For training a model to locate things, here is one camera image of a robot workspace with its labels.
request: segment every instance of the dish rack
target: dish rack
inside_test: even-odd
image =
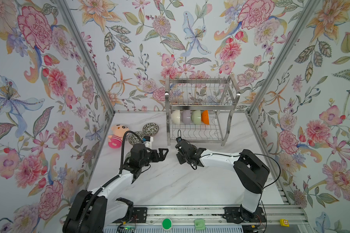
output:
[[[190,143],[227,142],[233,113],[240,98],[240,89],[233,76],[214,79],[170,79],[166,77],[165,107],[167,144],[176,142],[178,130],[183,139]],[[171,113],[174,110],[208,110],[210,124],[174,124]],[[223,136],[219,114],[229,110],[227,128]]]

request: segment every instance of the bowl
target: bowl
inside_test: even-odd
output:
[[[194,124],[201,124],[201,111],[200,110],[193,111],[192,121]]]
[[[174,124],[180,124],[180,110],[175,110],[172,112],[171,120]]]
[[[142,128],[142,132],[147,136],[154,136],[158,133],[159,126],[156,123],[148,123]]]
[[[145,136],[145,134],[141,131],[137,131],[135,132],[135,134],[137,134],[137,136],[140,137],[140,139],[142,140]],[[136,143],[141,143],[141,141],[131,133],[131,135],[128,137],[128,142],[131,144],[131,145],[135,145]]]
[[[191,124],[192,123],[191,110],[182,111],[182,113],[181,113],[181,121],[184,124]]]
[[[203,111],[201,114],[201,120],[203,123],[205,124],[210,124],[210,120],[209,120],[209,111]]]

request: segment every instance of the yellow box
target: yellow box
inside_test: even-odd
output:
[[[289,221],[286,219],[280,219],[280,224],[283,227],[288,227],[289,226]]]

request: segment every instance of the floral patterned bowl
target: floral patterned bowl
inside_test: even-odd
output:
[[[148,123],[144,125],[144,127],[142,128],[142,131],[147,136],[154,136],[158,133],[159,126],[156,123]]]
[[[135,134],[137,134],[137,136],[139,136],[141,139],[144,138],[145,134],[141,131],[137,131],[135,132]],[[136,143],[141,143],[140,140],[131,133],[131,135],[128,137],[128,142],[131,144],[131,145],[135,145]]]

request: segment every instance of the plush toy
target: plush toy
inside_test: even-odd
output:
[[[123,136],[125,132],[129,131],[129,128],[122,124],[112,126],[113,135],[108,136],[108,144],[111,148],[119,148],[122,145]]]

